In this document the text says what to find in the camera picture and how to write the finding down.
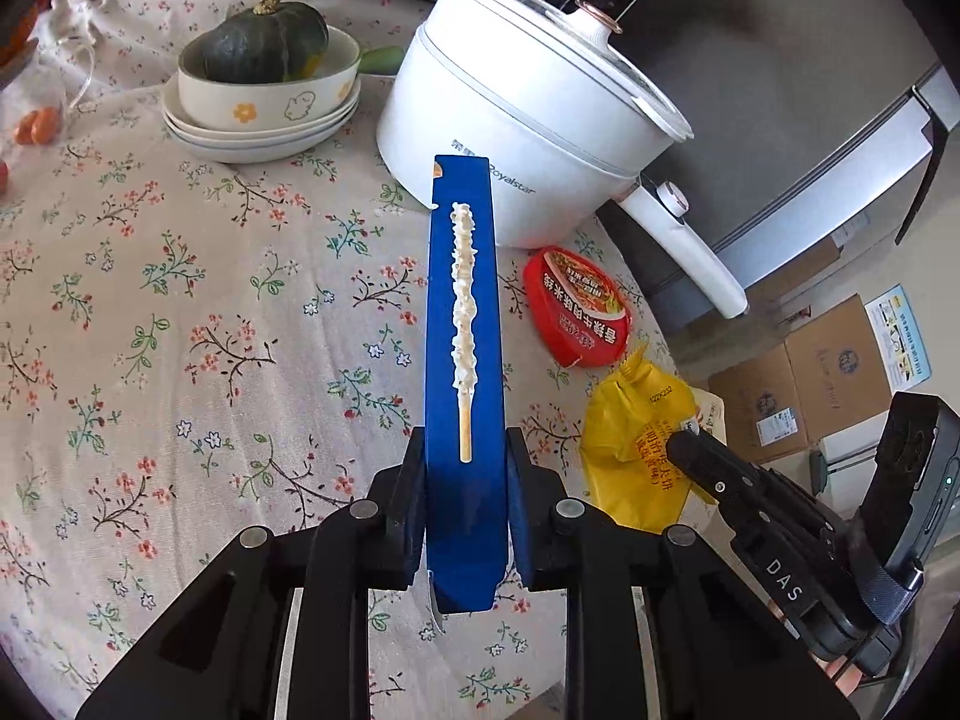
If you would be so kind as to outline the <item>person's right hand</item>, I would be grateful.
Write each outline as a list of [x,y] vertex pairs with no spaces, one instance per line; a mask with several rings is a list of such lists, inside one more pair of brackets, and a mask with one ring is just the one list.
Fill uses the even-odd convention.
[[835,688],[846,697],[850,697],[862,681],[862,671],[856,665],[853,665],[846,656],[840,656],[833,661],[817,658],[817,663],[835,684]]

